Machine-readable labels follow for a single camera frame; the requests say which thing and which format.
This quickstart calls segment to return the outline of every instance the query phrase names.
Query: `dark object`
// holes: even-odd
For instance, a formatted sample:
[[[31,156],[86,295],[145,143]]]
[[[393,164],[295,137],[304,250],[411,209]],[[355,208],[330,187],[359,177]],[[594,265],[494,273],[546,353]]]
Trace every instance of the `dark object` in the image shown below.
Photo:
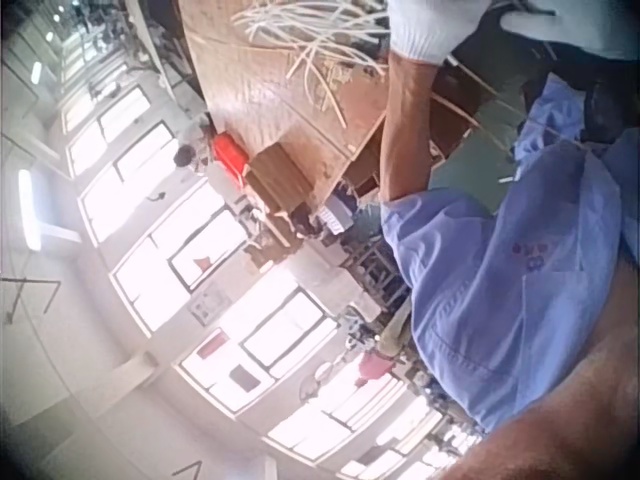
[[[247,393],[258,388],[260,385],[260,380],[254,377],[251,372],[242,365],[238,365],[236,368],[231,370],[229,378],[237,383],[238,386]]]
[[[160,200],[164,200],[166,196],[167,196],[167,192],[160,192],[157,197],[154,197],[154,198],[147,197],[147,200],[149,200],[150,202],[159,202]]]
[[[587,91],[584,102],[584,141],[612,144],[630,127],[638,125],[633,98],[600,81]]]
[[[193,159],[196,157],[196,149],[191,145],[182,145],[178,148],[178,151],[173,157],[173,163],[176,164],[178,168],[184,168],[191,165]]]
[[[311,223],[310,215],[311,209],[306,203],[301,203],[289,214],[289,220],[291,220],[293,229],[305,238],[317,237],[322,233],[322,227],[320,225],[313,225]]]

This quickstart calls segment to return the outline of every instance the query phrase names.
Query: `white wall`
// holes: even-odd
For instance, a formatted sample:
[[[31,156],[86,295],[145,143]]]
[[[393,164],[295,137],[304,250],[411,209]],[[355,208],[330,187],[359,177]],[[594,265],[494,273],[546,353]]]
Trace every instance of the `white wall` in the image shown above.
[[[70,419],[65,417],[58,422],[60,425],[56,428],[68,432],[60,434],[62,440],[58,443],[49,442],[49,447],[55,448],[39,447],[44,452],[42,458],[38,457],[40,469],[56,480],[171,478],[172,472],[198,459],[204,462],[201,480],[257,480],[261,475],[257,472],[261,469],[256,468],[255,459],[264,458],[265,454],[277,459],[281,478],[334,478],[330,470],[339,470],[349,459],[366,452],[375,436],[406,406],[411,398],[409,394],[401,396],[385,414],[318,466],[300,462],[263,442],[261,437],[301,406],[301,382],[322,363],[332,361],[343,351],[344,332],[334,336],[237,418],[231,418],[196,391],[175,369],[216,328],[216,322],[203,327],[185,306],[148,338],[110,280],[118,263],[143,235],[195,185],[195,177],[185,176],[182,172],[170,175],[156,189],[167,193],[165,200],[141,204],[126,224],[98,247],[90,241],[80,215],[78,197],[100,172],[153,125],[164,121],[174,134],[178,134],[189,118],[204,108],[188,85],[181,84],[176,88],[176,104],[158,85],[154,74],[141,73],[136,82],[150,99],[151,108],[109,145],[108,151],[94,166],[71,179],[67,165],[68,145],[108,109],[110,103],[98,105],[72,132],[62,129],[60,111],[86,91],[89,80],[96,81],[101,75],[107,75],[121,60],[122,57],[114,54],[107,62],[92,62],[73,85],[64,89],[58,86],[40,92],[16,79],[3,81],[3,131],[10,119],[14,130],[22,128],[33,133],[33,137],[52,152],[43,156],[42,148],[27,142],[25,147],[32,152],[29,155],[3,139],[3,275],[63,282],[46,315],[42,310],[50,290],[43,286],[27,286],[13,324],[2,327],[2,404],[10,423],[28,425],[29,428],[24,429],[28,433],[32,431],[32,423],[43,430],[49,425],[49,417],[57,415],[56,412],[65,409],[73,412]],[[47,103],[49,99],[54,99],[53,103]],[[30,102],[37,104],[38,109],[29,110]],[[34,175],[38,215],[81,234],[83,242],[72,257],[60,256],[60,250],[46,242],[40,253],[26,250],[17,193],[20,168],[30,168]],[[232,209],[238,211],[242,207],[236,204],[240,193],[235,191],[224,172],[218,171],[210,181]],[[345,271],[336,268],[341,255],[335,249],[308,244],[287,261],[287,267],[330,314],[339,313],[355,301],[365,306],[370,319],[374,318],[379,311],[376,305]],[[249,258],[239,252],[216,270],[198,291],[216,284],[236,301],[259,278],[260,274]],[[15,295],[15,286],[3,284],[4,311],[10,307]],[[114,401],[104,413],[94,418],[87,415],[76,400],[83,397],[87,388],[101,383],[110,385],[113,372],[142,352],[150,353],[157,362],[157,366],[150,367],[153,374],[146,383]],[[36,443],[28,447],[35,448]]]

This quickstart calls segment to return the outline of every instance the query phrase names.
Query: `ceiling light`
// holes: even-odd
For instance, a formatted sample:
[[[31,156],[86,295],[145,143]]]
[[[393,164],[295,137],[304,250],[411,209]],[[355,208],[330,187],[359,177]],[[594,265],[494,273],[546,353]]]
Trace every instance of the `ceiling light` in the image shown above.
[[[40,82],[40,75],[42,74],[42,64],[36,62],[31,69],[31,83],[37,85]]]
[[[36,209],[33,204],[33,184],[31,172],[20,170],[18,172],[18,188],[20,190],[20,213],[22,215],[22,229],[29,249],[39,252],[42,249],[40,239],[40,226],[36,217]]]

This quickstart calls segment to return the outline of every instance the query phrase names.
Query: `window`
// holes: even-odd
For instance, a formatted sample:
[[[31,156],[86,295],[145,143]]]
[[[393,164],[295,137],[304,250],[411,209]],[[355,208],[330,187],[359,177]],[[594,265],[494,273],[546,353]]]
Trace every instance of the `window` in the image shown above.
[[[378,435],[375,446],[370,450],[377,452],[375,458],[368,458],[365,454],[358,460],[350,461],[340,473],[360,480],[370,480],[390,473],[424,440],[441,419],[442,414],[430,408],[424,397],[416,398]]]
[[[142,90],[134,88],[98,119],[104,139],[111,142],[150,106]]]
[[[107,150],[107,142],[97,123],[92,123],[69,147],[73,172],[80,175],[91,167]]]
[[[96,143],[99,142],[98,138],[96,132]],[[88,141],[86,145],[80,145],[86,148],[86,154],[80,158],[86,160],[91,159],[91,155],[101,154],[91,153]],[[101,145],[102,151],[106,148],[104,143],[98,145]],[[72,147],[72,156],[76,153],[76,148],[80,148],[78,143]],[[140,202],[174,171],[172,158],[177,148],[178,142],[167,127],[164,124],[157,125],[100,175],[82,199],[98,242],[115,232]]]
[[[304,361],[337,327],[282,268],[260,279],[220,326],[182,367],[232,412]]]
[[[84,59],[78,58],[73,63],[65,63],[64,81],[68,82],[80,69],[84,67]]]
[[[82,121],[93,109],[91,107],[87,111],[88,100],[83,102],[84,105],[78,107],[79,110],[72,115],[73,122]],[[80,175],[95,164],[107,149],[107,144],[113,141],[150,106],[151,104],[142,90],[135,88],[102,115],[97,122],[89,125],[69,147],[69,157],[74,174]]]
[[[171,145],[175,149],[175,140],[170,140],[158,153],[152,154],[151,159],[139,165],[140,157],[153,150],[151,145],[156,145],[155,148],[157,148],[165,139],[171,138],[167,137],[166,133],[158,133],[158,128],[166,129],[164,125],[159,125],[145,137],[152,136],[155,138],[155,143],[141,140],[108,170],[104,175],[104,177],[108,176],[108,180],[102,180],[103,177],[101,177],[101,181],[104,182],[101,184],[103,190],[96,194],[95,200],[87,204],[85,197],[89,218],[96,218],[97,215],[99,218],[109,219],[114,215],[115,210],[113,201],[107,202],[107,199],[113,195],[121,196],[122,193],[119,192],[126,190],[126,185],[133,185],[136,193],[140,189],[145,190],[145,185],[149,185],[149,178],[154,171],[162,170],[158,162],[167,162],[167,159],[169,163],[171,162],[173,153],[167,156],[165,150]],[[174,267],[172,260],[189,241],[196,241],[199,238],[198,231],[204,225],[209,224],[212,218],[217,218],[222,212],[228,212],[222,197],[208,183],[202,183],[194,192],[187,194],[185,199],[178,202],[169,216],[151,231],[114,272],[114,278],[124,295],[149,330],[157,330],[190,298],[192,288]],[[118,217],[118,221],[122,223],[121,216]],[[109,226],[108,220],[103,221],[102,225]],[[234,228],[245,232],[237,223]],[[242,236],[236,235],[234,238],[237,243],[231,245],[226,237],[232,235],[227,232],[219,233],[222,233],[220,236],[223,242],[226,242],[224,244],[229,246],[229,250],[220,254],[221,249],[217,245],[211,245],[210,248],[218,254],[215,255],[215,261],[209,262],[211,265],[207,263],[206,268],[199,270],[200,279],[204,279],[213,268],[219,266],[246,239],[246,232]],[[200,258],[192,259],[196,268],[202,265],[200,260]]]
[[[477,434],[464,431],[458,425],[453,425],[445,434],[443,440],[460,452],[461,455],[464,455],[471,447],[480,443],[482,438]]]
[[[101,81],[96,87],[97,94],[86,93],[80,97],[73,106],[64,114],[64,124],[67,132],[77,127],[93,111],[95,106],[107,95],[118,88],[116,80],[127,70],[126,65],[119,66],[111,74]]]
[[[424,397],[412,404],[376,439],[401,455],[408,455],[442,419],[442,414],[427,405]]]
[[[375,420],[405,391],[405,386],[387,374],[356,388],[360,358],[345,366],[316,398],[280,422],[269,437],[315,461]],[[392,457],[384,456],[374,471],[383,469]]]

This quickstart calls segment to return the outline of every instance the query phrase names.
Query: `white glove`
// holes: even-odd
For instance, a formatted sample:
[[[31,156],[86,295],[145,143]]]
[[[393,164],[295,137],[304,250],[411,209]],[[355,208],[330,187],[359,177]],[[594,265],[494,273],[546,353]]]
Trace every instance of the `white glove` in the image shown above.
[[[529,0],[546,13],[511,12],[502,28],[546,42],[562,42],[601,57],[638,59],[638,24],[618,0]]]
[[[391,50],[440,65],[476,31],[491,0],[389,0]]]

